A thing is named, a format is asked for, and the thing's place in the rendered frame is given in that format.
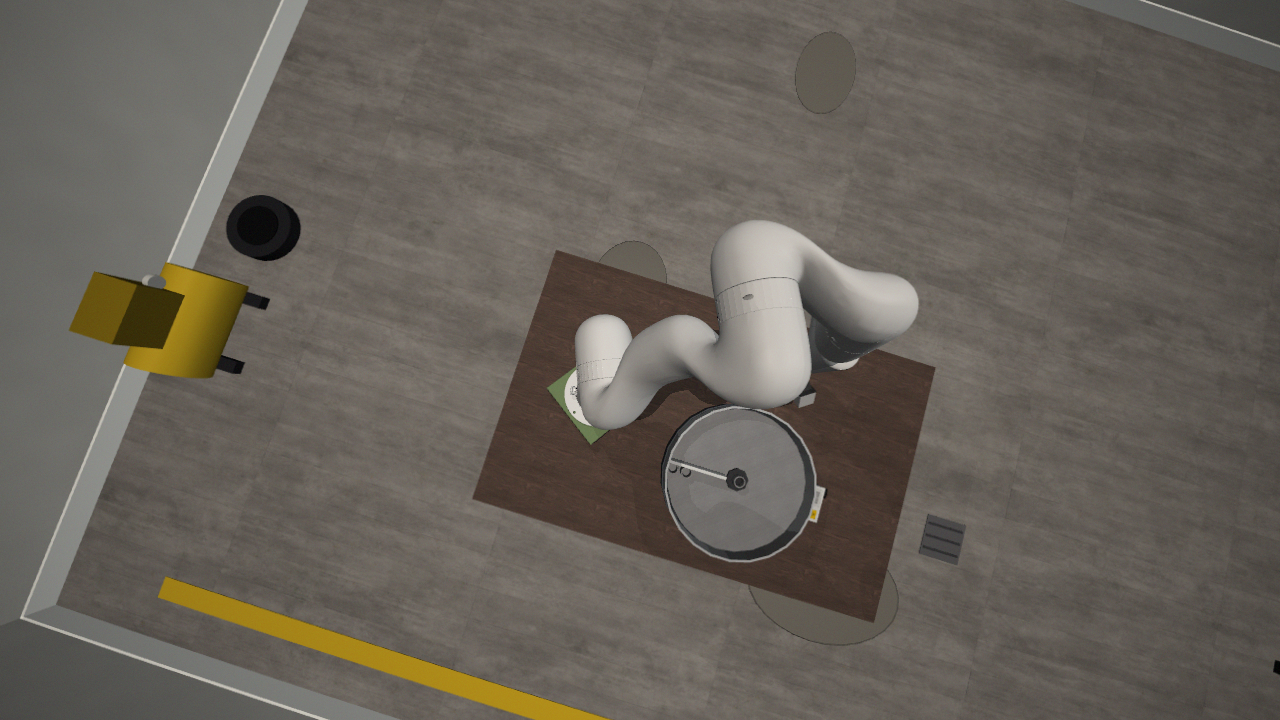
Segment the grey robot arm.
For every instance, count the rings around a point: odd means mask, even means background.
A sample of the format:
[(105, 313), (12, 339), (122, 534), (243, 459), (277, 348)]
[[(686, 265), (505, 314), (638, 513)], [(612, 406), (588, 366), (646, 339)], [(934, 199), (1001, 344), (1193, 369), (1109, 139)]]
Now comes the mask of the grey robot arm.
[[(602, 430), (626, 427), (660, 387), (690, 377), (740, 407), (792, 400), (803, 407), (817, 395), (812, 373), (854, 366), (908, 331), (919, 306), (901, 277), (844, 265), (797, 231), (765, 220), (721, 234), (710, 281), (719, 334), (690, 315), (667, 316), (634, 340), (618, 316), (582, 322), (579, 372), (576, 360), (564, 387), (572, 416)], [(812, 315), (809, 333), (803, 309)]]

